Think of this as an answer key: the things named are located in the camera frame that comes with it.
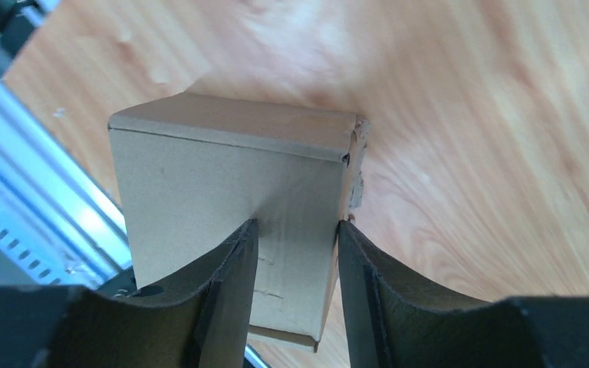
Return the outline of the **small brown cardboard box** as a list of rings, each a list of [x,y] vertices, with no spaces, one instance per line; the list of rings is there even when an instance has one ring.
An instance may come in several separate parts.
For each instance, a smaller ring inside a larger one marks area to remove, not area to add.
[[[360,205],[358,113],[183,92],[114,113],[108,133],[139,286],[258,223],[249,336],[314,352],[337,280],[340,221]]]

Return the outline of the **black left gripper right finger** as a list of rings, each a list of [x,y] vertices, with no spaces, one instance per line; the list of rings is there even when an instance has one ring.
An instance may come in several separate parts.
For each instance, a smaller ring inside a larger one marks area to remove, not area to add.
[[[337,228],[353,367],[589,367],[589,297],[460,294]]]

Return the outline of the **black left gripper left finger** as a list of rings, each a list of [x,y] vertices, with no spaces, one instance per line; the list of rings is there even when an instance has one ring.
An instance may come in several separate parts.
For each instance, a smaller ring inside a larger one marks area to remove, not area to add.
[[[0,367],[240,367],[258,223],[130,296],[0,286]]]

